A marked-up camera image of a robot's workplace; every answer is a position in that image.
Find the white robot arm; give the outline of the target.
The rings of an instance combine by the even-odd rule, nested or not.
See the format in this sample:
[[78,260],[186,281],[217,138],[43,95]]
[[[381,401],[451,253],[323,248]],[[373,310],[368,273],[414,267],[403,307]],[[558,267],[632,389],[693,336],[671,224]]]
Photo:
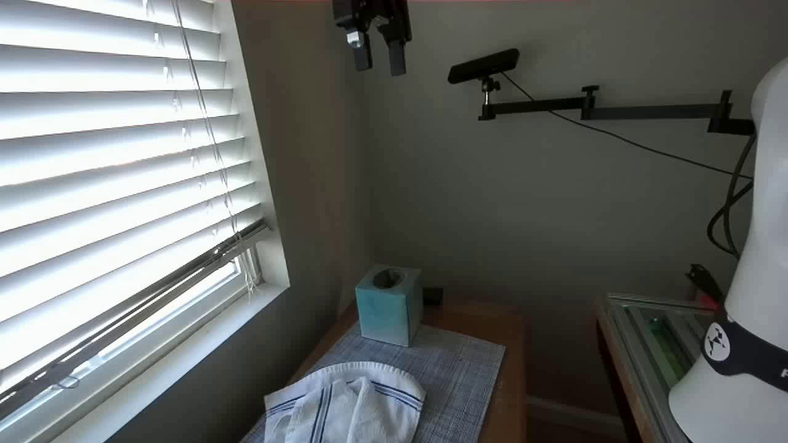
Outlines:
[[701,224],[733,148],[693,121],[483,121],[448,72],[504,46],[522,51],[509,95],[595,83],[623,105],[719,89],[744,97],[758,125],[756,193],[729,310],[752,333],[784,333],[788,0],[417,0],[411,19],[405,74],[360,79],[373,251],[456,296],[522,304],[537,390],[597,401],[594,297],[682,293],[682,264],[708,251]]

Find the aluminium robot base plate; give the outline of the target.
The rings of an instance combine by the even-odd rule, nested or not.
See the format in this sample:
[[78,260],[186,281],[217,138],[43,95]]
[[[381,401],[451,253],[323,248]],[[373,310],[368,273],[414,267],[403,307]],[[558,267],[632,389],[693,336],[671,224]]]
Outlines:
[[600,296],[595,339],[628,443],[690,443],[666,394],[699,356],[713,313],[690,299]]

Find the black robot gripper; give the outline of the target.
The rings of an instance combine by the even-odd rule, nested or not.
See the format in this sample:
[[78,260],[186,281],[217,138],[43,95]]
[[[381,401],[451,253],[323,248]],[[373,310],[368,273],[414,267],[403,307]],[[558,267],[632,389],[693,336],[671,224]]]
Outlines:
[[[332,0],[332,18],[340,27],[368,27],[379,19],[384,27],[405,27],[408,5],[405,0]],[[352,51],[353,68],[371,68],[371,46],[364,30],[350,30],[344,42]],[[390,75],[405,74],[405,38],[387,38],[389,72]]]

